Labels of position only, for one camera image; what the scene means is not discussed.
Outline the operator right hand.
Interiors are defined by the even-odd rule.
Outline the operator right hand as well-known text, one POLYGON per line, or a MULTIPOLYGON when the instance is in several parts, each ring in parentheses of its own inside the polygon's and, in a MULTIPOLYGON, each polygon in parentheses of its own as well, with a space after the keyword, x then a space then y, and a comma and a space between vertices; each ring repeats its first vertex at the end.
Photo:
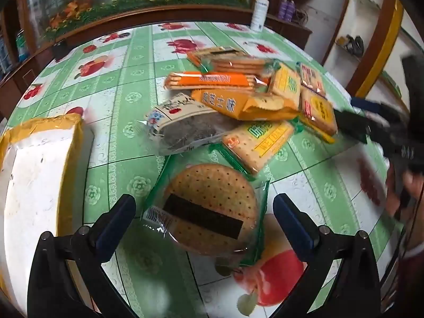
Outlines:
POLYGON ((386 211, 396 220, 406 223, 418 204, 423 186, 423 174, 407 170, 402 177, 399 177, 396 175, 395 166, 390 164, 385 184, 386 211))

